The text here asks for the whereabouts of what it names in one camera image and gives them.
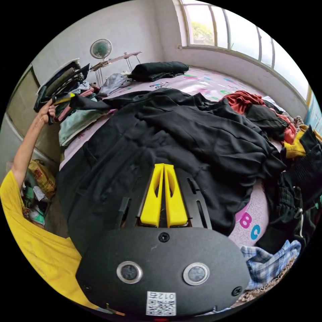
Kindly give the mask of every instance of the plaid shirt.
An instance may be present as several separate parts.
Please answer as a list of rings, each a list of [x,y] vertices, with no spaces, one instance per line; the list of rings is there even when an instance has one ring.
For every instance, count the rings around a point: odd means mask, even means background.
[[[287,240],[275,255],[259,247],[242,246],[240,250],[246,259],[251,276],[246,289],[253,290],[264,287],[280,274],[291,259],[297,258],[301,244],[297,240],[292,243]]]

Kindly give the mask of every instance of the window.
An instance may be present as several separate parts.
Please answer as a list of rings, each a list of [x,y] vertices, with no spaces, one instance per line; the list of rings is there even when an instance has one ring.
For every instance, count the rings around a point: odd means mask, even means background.
[[[197,0],[180,0],[188,24],[188,46],[240,52],[286,79],[306,100],[309,84],[290,55],[266,32],[226,9]]]
[[[228,48],[227,25],[224,11],[215,6],[211,6],[217,31],[217,47]]]
[[[295,89],[306,97],[308,93],[309,83],[304,74],[297,66],[291,56],[274,40],[275,48],[275,66],[274,70],[289,81]]]
[[[265,31],[258,28],[262,43],[262,59],[261,62],[269,67],[273,64],[273,46],[272,38]]]
[[[208,6],[186,6],[190,43],[215,46],[214,25]]]
[[[230,28],[230,49],[259,58],[259,40],[256,26],[245,18],[225,10]]]

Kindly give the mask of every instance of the red clothing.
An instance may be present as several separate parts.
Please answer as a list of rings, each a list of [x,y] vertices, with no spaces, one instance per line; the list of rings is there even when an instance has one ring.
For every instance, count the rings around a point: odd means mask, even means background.
[[[247,107],[252,104],[265,105],[262,97],[256,94],[250,94],[246,91],[236,91],[235,93],[225,95],[222,99],[228,100],[231,108],[239,114],[244,114]]]
[[[236,91],[235,93],[225,95],[222,99],[224,98],[227,98],[231,108],[239,114],[244,114],[246,109],[252,104],[265,106],[265,103],[260,95],[250,94],[246,91]],[[282,118],[288,123],[288,127],[284,131],[284,141],[289,144],[293,144],[296,135],[296,128],[294,124],[292,124],[286,116],[276,113],[276,111],[272,108],[271,110],[274,111],[278,117]]]
[[[273,112],[275,112],[275,114],[280,117],[281,119],[283,119],[284,121],[286,121],[288,123],[288,127],[285,129],[284,131],[284,141],[288,144],[293,144],[294,143],[294,139],[295,139],[295,135],[296,135],[296,127],[293,123],[291,123],[291,121],[288,119],[287,116],[285,115],[280,115],[278,114],[274,109],[271,108],[271,110]]]

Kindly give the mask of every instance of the white wall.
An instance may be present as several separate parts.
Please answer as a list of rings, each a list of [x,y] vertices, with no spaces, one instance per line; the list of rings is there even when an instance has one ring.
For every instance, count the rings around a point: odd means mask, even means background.
[[[45,83],[61,65],[72,59],[80,58],[81,66],[100,62],[90,55],[89,50],[91,44],[101,38],[112,43],[112,52],[108,58],[121,56],[126,51],[142,51],[138,55],[141,63],[163,61],[160,34],[155,21],[152,0],[127,1],[84,17],[55,37],[32,61],[39,83]],[[131,57],[130,62],[132,68],[138,64],[135,57]],[[107,77],[123,70],[129,70],[125,59],[103,68],[102,74]],[[87,80],[95,81],[95,73],[90,72]]]
[[[17,132],[7,113],[4,114],[1,128],[0,128],[0,183],[6,175],[6,164],[12,162],[16,155],[18,148],[22,143],[23,138]],[[38,149],[34,149],[32,159],[43,160],[45,165],[53,174],[57,173],[58,164],[48,159]]]
[[[307,113],[305,103],[289,86],[266,69],[228,53],[204,49],[179,49],[180,45],[186,44],[182,43],[184,39],[181,40],[180,28],[182,31],[184,28],[182,23],[179,24],[178,17],[181,19],[181,16],[177,15],[173,0],[154,1],[165,60],[181,61],[190,66],[208,68],[240,79],[270,96],[290,115],[305,117]]]

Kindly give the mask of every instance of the pink bed sheet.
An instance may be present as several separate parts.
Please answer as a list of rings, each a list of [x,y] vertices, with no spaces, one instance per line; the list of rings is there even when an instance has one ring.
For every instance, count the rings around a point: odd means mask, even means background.
[[[110,95],[109,98],[136,91],[153,91],[162,87],[175,88],[191,95],[202,93],[208,100],[213,101],[219,101],[223,96],[234,93],[237,90],[245,90],[252,94],[261,95],[262,97],[266,96],[257,89],[230,76],[203,68],[191,67],[183,76],[164,78],[152,83],[134,82],[126,88],[119,89]],[[109,115],[101,117],[73,140],[64,152],[65,159],[61,162],[60,169],[107,122],[109,117]],[[273,142],[273,144],[280,151],[280,143]],[[262,189],[261,182],[258,181],[254,186],[251,201],[243,210],[236,214],[236,225],[229,238],[239,247],[254,246],[266,230],[268,215],[269,210],[265,193]]]
[[[211,101],[219,101],[225,95],[234,93],[237,90],[244,90],[252,94],[261,95],[262,97],[265,96],[264,93],[233,77],[204,68],[190,67],[189,71],[182,76],[163,78],[157,82],[151,83],[133,82],[130,86],[119,89],[110,95],[109,98],[137,91],[153,91],[162,87],[175,88],[190,95],[202,93]],[[108,119],[108,117],[100,118],[95,123],[89,125],[89,127],[74,139],[64,151],[64,160],[61,162],[59,169],[71,159],[77,150],[88,141]]]

